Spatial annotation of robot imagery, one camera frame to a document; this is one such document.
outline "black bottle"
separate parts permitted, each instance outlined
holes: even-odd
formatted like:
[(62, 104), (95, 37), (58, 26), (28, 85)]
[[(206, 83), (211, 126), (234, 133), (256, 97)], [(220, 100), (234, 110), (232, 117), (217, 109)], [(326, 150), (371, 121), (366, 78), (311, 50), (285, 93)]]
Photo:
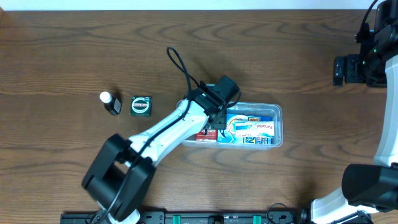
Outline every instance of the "black bottle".
[(105, 109), (111, 115), (118, 115), (120, 113), (120, 109), (122, 108), (122, 104), (119, 99), (113, 97), (107, 91), (102, 92), (99, 95), (99, 98), (104, 103)]

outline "clear plastic bin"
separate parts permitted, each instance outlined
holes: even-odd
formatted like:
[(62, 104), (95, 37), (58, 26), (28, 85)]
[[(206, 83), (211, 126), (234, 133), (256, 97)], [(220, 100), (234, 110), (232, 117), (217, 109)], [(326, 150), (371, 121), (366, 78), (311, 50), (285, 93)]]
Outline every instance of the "clear plastic bin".
[(273, 144), (261, 145), (261, 144), (236, 144), (226, 142), (204, 142), (196, 141), (195, 135), (190, 136), (184, 140), (182, 144), (184, 146), (192, 147), (210, 147), (210, 148), (222, 148), (222, 149), (253, 149), (253, 150), (268, 150), (273, 147), (279, 147), (284, 141), (283, 132), (283, 120), (282, 120), (282, 108), (278, 105), (270, 105), (265, 103), (237, 103), (235, 106), (228, 108), (227, 113), (233, 114), (244, 114), (254, 116), (268, 116), (274, 121), (275, 136)]

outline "white circular logo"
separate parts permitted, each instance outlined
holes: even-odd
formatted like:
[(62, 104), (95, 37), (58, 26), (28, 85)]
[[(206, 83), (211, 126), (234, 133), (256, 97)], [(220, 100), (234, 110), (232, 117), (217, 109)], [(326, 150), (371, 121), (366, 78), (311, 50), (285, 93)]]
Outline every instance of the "white circular logo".
[(145, 101), (144, 97), (138, 97), (131, 103), (131, 109), (136, 113), (143, 113), (149, 108), (148, 102)]

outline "white wall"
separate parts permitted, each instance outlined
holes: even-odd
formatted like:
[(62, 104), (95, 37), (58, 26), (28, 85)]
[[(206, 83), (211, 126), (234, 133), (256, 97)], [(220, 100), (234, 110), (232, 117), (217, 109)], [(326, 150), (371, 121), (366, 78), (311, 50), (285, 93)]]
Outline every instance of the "white wall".
[(367, 9), (372, 2), (373, 0), (0, 0), (0, 6), (6, 11)]

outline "green box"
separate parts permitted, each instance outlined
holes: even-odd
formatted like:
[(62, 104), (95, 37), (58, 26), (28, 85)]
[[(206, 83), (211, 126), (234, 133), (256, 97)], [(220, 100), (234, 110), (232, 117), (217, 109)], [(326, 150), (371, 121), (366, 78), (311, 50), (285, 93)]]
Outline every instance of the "green box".
[(133, 96), (131, 98), (130, 115), (131, 116), (150, 116), (152, 109), (151, 96)]

